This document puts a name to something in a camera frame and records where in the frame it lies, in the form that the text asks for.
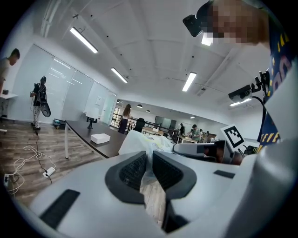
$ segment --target beige shirt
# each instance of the beige shirt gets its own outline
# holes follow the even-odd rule
[[[9,66],[9,60],[7,58],[0,60],[0,78],[7,79]]]

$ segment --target black chair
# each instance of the black chair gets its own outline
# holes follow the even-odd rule
[[[144,125],[145,125],[145,120],[144,120],[144,118],[139,118],[139,119],[136,121],[136,124],[135,124],[135,127],[134,127],[134,131],[137,131],[137,132],[142,133],[142,128],[144,127]]]

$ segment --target black hair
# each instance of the black hair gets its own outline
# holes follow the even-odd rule
[[[20,51],[19,51],[17,48],[15,48],[15,49],[11,52],[10,56],[13,56],[13,55],[15,55],[16,57],[18,57],[18,59],[19,59],[19,58],[20,58]]]

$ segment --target black rectangular strip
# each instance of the black rectangular strip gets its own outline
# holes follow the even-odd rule
[[[56,229],[79,195],[79,192],[67,189],[45,210],[41,219]]]
[[[216,170],[214,172],[214,174],[217,174],[219,176],[223,176],[223,177],[226,177],[226,178],[229,178],[229,179],[232,179],[235,176],[234,173],[230,173],[230,172],[226,172],[226,171],[222,171],[222,170]]]

